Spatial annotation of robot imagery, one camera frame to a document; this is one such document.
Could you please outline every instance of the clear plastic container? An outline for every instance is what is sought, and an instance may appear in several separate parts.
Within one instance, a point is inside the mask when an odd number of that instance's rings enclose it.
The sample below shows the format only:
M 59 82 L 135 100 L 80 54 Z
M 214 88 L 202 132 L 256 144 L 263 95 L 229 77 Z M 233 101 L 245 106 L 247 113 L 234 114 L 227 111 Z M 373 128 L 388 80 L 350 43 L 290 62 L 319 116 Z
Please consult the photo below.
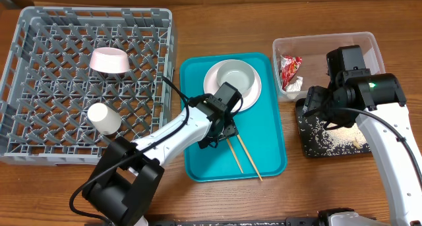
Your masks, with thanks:
M 317 36 L 302 36 L 295 38 L 279 38 L 272 44 L 272 62 L 274 80 L 279 101 L 297 101 L 305 98 L 311 86 L 327 87 L 330 77 L 327 75 L 326 54 L 339 47 L 360 45 L 363 59 L 371 74 L 385 73 L 384 63 L 375 37 L 370 32 L 356 32 L 347 34 L 328 34 Z M 301 91 L 285 92 L 282 90 L 280 78 L 280 58 L 284 55 L 302 57 L 302 64 L 290 84 L 297 76 L 303 77 Z

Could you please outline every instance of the white plate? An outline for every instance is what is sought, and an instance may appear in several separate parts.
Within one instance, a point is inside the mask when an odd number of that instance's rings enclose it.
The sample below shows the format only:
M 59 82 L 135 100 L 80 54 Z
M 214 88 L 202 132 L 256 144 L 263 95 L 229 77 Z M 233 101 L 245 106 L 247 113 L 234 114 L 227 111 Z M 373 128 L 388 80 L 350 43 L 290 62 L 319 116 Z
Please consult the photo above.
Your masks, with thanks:
M 219 63 L 216 63 L 205 74 L 205 79 L 204 79 L 204 93 L 205 94 L 214 95 L 218 91 L 218 88 L 220 87 L 218 86 L 218 83 L 217 83 L 217 71 L 224 63 L 228 61 L 232 61 L 232 60 L 225 60 L 225 61 L 220 61 Z M 251 91 L 245 97 L 243 97 L 243 105 L 240 111 L 244 111 L 252 107 L 256 103 L 256 101 L 258 101 L 259 95 L 261 95 L 261 90 L 262 90 L 261 79 L 259 78 L 258 72 L 252 66 L 251 68 L 253 69 L 253 74 L 255 76 L 255 79 L 254 79 Z M 240 106 L 240 101 L 236 103 L 235 107 L 233 108 L 233 110 L 231 110 L 231 112 L 235 112 L 236 110 L 238 110 L 239 106 Z

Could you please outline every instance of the black mount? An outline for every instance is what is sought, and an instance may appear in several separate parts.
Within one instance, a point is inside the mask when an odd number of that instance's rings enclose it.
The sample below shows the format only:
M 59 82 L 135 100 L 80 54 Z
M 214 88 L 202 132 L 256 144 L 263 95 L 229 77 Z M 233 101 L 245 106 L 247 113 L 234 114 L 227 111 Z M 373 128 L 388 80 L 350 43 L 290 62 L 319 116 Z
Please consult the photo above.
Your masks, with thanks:
M 136 144 L 123 137 L 116 138 L 90 179 L 137 152 Z M 121 166 L 123 170 L 129 167 L 138 172 L 132 184 L 116 171 L 110 171 L 82 191 L 82 196 L 116 225 L 134 225 L 146 213 L 164 173 L 157 159 L 151 160 L 143 154 Z
M 212 122 L 210 131 L 198 142 L 199 148 L 208 146 L 217 148 L 219 141 L 239 134 L 231 110 L 241 97 L 241 93 L 236 88 L 225 82 L 214 95 L 204 94 L 190 100 L 189 105 L 201 110 Z

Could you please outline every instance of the teal tray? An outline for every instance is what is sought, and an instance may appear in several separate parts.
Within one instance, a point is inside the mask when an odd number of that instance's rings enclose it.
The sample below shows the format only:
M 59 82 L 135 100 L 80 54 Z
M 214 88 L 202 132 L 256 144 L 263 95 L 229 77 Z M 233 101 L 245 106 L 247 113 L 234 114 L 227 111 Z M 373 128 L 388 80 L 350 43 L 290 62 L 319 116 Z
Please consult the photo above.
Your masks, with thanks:
M 181 91 L 188 97 L 204 94 L 206 72 L 226 59 L 238 59 L 250 64 L 261 78 L 262 91 L 258 101 L 248 110 L 238 113 L 234 119 L 261 176 L 279 175 L 287 166 L 287 156 L 272 67 L 267 56 L 262 53 L 242 53 L 188 59 L 180 67 Z M 227 141 L 222 141 L 217 148 L 207 147 L 201 150 L 198 144 L 193 144 L 185 150 L 188 176 L 198 182 L 258 177 L 238 139 L 232 137 L 230 142 L 243 168 L 243 174 Z

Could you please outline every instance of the cable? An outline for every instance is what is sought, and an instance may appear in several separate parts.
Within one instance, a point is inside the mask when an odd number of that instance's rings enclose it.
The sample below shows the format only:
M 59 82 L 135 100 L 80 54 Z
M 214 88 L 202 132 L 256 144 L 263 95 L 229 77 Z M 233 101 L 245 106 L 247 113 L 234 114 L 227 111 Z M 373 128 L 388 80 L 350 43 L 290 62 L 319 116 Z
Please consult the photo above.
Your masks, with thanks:
M 163 80 L 164 82 L 166 82 L 167 84 L 169 84 L 170 87 L 172 87 L 179 95 L 180 98 L 183 100 L 183 103 L 185 104 L 185 109 L 186 109 L 186 117 L 183 120 L 183 122 L 180 124 L 180 126 L 178 126 L 175 130 L 173 130 L 171 133 L 169 133 L 168 135 L 166 135 L 165 137 L 157 140 L 156 142 L 152 143 L 151 145 L 149 145 L 148 147 L 146 147 L 143 150 L 140 150 L 139 152 L 137 152 L 136 154 L 126 158 L 126 159 L 122 159 L 119 163 L 116 163 L 115 165 L 109 167 L 108 169 L 104 170 L 103 172 L 101 172 L 100 174 L 96 175 L 95 177 L 93 177 L 92 179 L 88 180 L 87 182 L 85 182 L 82 186 L 78 187 L 75 192 L 72 194 L 72 196 L 69 198 L 69 207 L 72 210 L 72 212 L 82 215 L 82 216 L 86 216 L 86 217 L 92 217 L 92 218 L 96 218 L 96 219 L 101 219 L 102 221 L 104 221 L 105 223 L 107 223 L 108 225 L 111 225 L 112 222 L 111 220 L 109 220 L 108 218 L 102 216 L 102 215 L 96 215 L 93 213 L 88 213 L 88 212 L 83 212 L 80 211 L 78 209 L 75 208 L 74 202 L 75 202 L 75 198 L 78 196 L 78 194 L 88 185 L 94 183 L 96 180 L 98 180 L 100 177 L 104 176 L 105 174 L 109 173 L 110 171 L 114 171 L 115 169 L 117 169 L 119 166 L 124 165 L 132 160 L 134 160 L 137 157 L 140 157 L 143 153 L 147 152 L 148 150 L 151 150 L 152 148 L 156 147 L 158 144 L 161 144 L 164 140 L 167 140 L 168 138 L 172 137 L 174 134 L 176 134 L 177 132 L 179 132 L 188 122 L 189 120 L 189 106 L 187 104 L 188 102 L 188 97 L 185 94 L 182 94 L 180 92 L 179 89 L 177 89 L 176 86 L 174 86 L 173 83 L 171 83 L 171 81 L 163 76 Z
M 231 114 L 231 116 L 232 117 L 236 116 L 236 114 L 240 111 L 240 109 L 242 108 L 242 106 L 243 106 L 243 97 L 240 96 L 240 107 L 235 112 L 233 112 L 233 114 Z
M 400 141 L 403 144 L 404 148 L 406 149 L 407 154 L 409 155 L 410 160 L 411 160 L 411 162 L 413 164 L 413 168 L 415 169 L 417 178 L 419 180 L 419 184 L 420 184 L 420 186 L 422 188 L 422 173 L 421 173 L 421 169 L 419 168 L 419 165 L 417 164 L 416 157 L 413 154 L 412 150 L 410 149 L 409 144 L 406 142 L 406 139 L 394 127 L 392 127 L 390 124 L 388 124 L 384 119 L 382 119 L 382 118 L 380 118 L 380 117 L 378 117 L 378 116 L 376 116 L 376 115 L 374 115 L 372 113 L 369 113 L 367 111 L 362 111 L 362 110 L 359 110 L 359 109 L 347 108 L 347 107 L 333 107 L 333 108 L 330 108 L 328 110 L 333 110 L 333 111 L 348 111 L 348 112 L 353 112 L 353 113 L 358 113 L 358 114 L 366 115 L 368 117 L 374 118 L 375 120 L 377 120 L 378 122 L 380 122 L 381 124 L 383 124 L 386 128 L 388 128 L 389 130 L 391 130 L 391 132 L 393 132 L 393 134 L 395 134 L 397 136 L 397 141 Z
M 168 78 L 166 78 L 164 76 L 162 78 L 163 78 L 164 82 L 166 82 L 166 84 L 168 84 L 170 86 L 170 88 L 173 88 L 177 92 L 177 94 L 179 94 L 181 99 L 188 100 L 188 97 L 185 94 L 183 94 L 182 92 L 180 92 L 180 90 L 176 86 L 174 86 L 174 84 Z

